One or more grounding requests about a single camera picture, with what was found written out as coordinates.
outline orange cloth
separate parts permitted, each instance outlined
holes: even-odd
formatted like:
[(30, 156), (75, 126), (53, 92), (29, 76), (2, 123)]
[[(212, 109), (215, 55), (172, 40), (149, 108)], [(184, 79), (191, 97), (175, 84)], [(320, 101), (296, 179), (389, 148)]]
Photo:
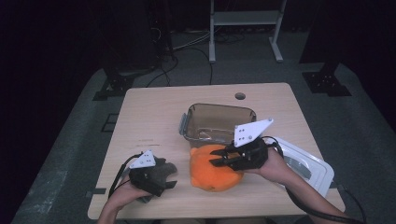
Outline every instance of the orange cloth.
[(190, 174), (194, 187), (218, 192), (230, 189), (240, 182), (244, 173), (228, 166), (215, 167), (210, 163), (210, 160), (219, 159), (219, 156), (210, 153), (224, 148), (222, 145), (206, 145), (191, 150)]

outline black cable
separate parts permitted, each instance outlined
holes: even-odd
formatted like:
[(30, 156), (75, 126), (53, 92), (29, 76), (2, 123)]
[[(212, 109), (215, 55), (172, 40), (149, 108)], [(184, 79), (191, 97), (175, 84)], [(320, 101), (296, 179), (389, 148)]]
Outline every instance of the black cable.
[(116, 191), (119, 187), (121, 187), (122, 185), (128, 183), (129, 181), (131, 181), (131, 179), (126, 180), (125, 182), (119, 184), (116, 188), (114, 188), (114, 191)]
[(367, 217), (366, 217), (366, 213), (364, 212), (363, 207), (361, 207), (361, 204), (359, 203), (358, 199), (352, 194), (352, 192), (350, 192), (349, 189), (345, 188), (343, 185), (339, 185), (337, 182), (333, 181), (336, 185), (338, 190), (340, 191), (344, 191), (345, 193), (347, 193), (355, 202), (355, 204), (359, 207), (359, 209), (361, 210), (361, 217), (363, 218), (363, 223), (367, 223)]
[(124, 172), (125, 167), (126, 167), (126, 165), (128, 164), (128, 162), (129, 162), (131, 159), (133, 159), (133, 158), (138, 158), (138, 157), (140, 157), (142, 154), (143, 154), (143, 152), (142, 152), (141, 154), (138, 154), (138, 155), (133, 155), (132, 157), (128, 158), (128, 160), (126, 160), (125, 163), (120, 167), (119, 172), (117, 173), (116, 178), (114, 179), (113, 184), (111, 185), (110, 190), (109, 190), (109, 192), (108, 192), (108, 198), (110, 198), (110, 196), (111, 196), (111, 195), (114, 193), (114, 191), (117, 189), (116, 186), (117, 186), (117, 184), (119, 183), (119, 179), (120, 179), (122, 173)]
[(198, 51), (200, 51), (201, 53), (204, 54), (204, 56), (206, 57), (206, 59), (207, 59), (207, 61), (208, 61), (208, 63), (209, 63), (209, 67), (210, 67), (209, 85), (212, 85), (212, 79), (213, 79), (213, 66), (212, 66), (212, 63), (209, 61), (209, 57), (206, 55), (206, 53), (205, 53), (203, 50), (201, 50), (201, 49), (196, 49), (196, 48), (182, 48), (182, 49), (177, 49), (176, 51), (181, 51), (181, 50), (185, 50), (185, 49), (194, 49), (194, 50), (198, 50)]
[[(274, 137), (271, 137), (271, 136), (264, 136), (263, 138), (271, 138), (271, 139), (276, 141), (276, 139)], [(280, 146), (280, 144), (277, 141), (276, 141), (276, 143), (278, 145), (278, 147), (276, 147), (277, 152), (283, 158), (282, 147)], [(312, 209), (312, 208), (306, 206), (305, 204), (301, 203), (297, 199), (297, 197), (288, 188), (285, 187), (285, 189), (286, 189), (286, 192), (289, 194), (289, 197), (291, 198), (291, 200), (294, 202), (294, 204), (297, 205), (297, 207), (299, 207), (301, 210), (305, 211), (309, 215), (312, 215), (314, 217), (320, 217), (320, 218), (327, 219), (327, 220), (330, 220), (330, 221), (340, 222), (340, 223), (363, 224), (363, 222), (358, 221), (358, 220), (353, 219), (353, 218), (334, 216), (334, 215), (322, 213), (322, 212), (319, 212), (319, 211), (317, 211), (315, 209)]]
[(175, 59), (175, 61), (176, 61), (175, 65), (173, 65), (173, 67), (171, 67), (169, 70), (163, 71), (161, 74), (159, 74), (158, 76), (156, 76), (155, 78), (153, 78), (153, 79), (146, 85), (146, 88), (147, 88), (153, 81), (155, 81), (155, 79), (157, 79), (158, 77), (161, 77), (161, 76), (163, 76), (163, 75), (167, 75), (168, 72), (172, 71), (173, 69), (175, 69), (175, 68), (177, 67), (177, 65), (178, 65), (178, 58), (177, 58), (176, 56), (174, 56), (174, 59)]

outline hole in table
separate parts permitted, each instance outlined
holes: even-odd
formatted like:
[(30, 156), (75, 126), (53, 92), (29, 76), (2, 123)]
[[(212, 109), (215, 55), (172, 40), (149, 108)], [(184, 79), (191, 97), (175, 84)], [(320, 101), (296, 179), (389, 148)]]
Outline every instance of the hole in table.
[(237, 92), (237, 93), (235, 94), (235, 98), (236, 98), (237, 100), (245, 100), (245, 98), (247, 98), (247, 97), (246, 97), (246, 95), (245, 95), (244, 93), (242, 93), (242, 92)]

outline glass baking dish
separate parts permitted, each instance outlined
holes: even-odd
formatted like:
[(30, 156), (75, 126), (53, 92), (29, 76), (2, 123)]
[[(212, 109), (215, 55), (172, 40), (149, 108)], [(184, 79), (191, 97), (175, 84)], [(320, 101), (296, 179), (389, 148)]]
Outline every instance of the glass baking dish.
[(235, 125), (256, 121), (256, 113), (246, 107), (194, 104), (183, 114), (179, 133), (191, 147), (209, 144), (230, 145)]

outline wooden table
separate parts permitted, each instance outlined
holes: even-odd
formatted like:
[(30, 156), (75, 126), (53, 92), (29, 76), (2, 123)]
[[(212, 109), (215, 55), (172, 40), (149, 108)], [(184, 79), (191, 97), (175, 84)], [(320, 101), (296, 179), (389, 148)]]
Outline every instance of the wooden table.
[[(242, 92), (246, 99), (237, 100)], [(288, 194), (258, 175), (246, 174), (232, 189), (207, 192), (190, 183), (190, 143), (179, 135), (183, 113), (196, 103), (244, 106), (254, 110), (257, 120), (273, 118), (265, 135), (280, 137), (312, 155), (322, 158), (304, 115), (286, 83), (130, 89), (126, 93), (96, 187), (106, 194), (94, 194), (88, 211), (97, 219), (108, 190), (120, 166), (134, 154), (152, 149), (178, 169), (168, 181), (177, 180), (174, 189), (149, 203), (133, 202), (118, 218), (155, 219), (184, 217), (262, 217), (304, 214)], [(345, 210), (337, 189), (327, 199)]]

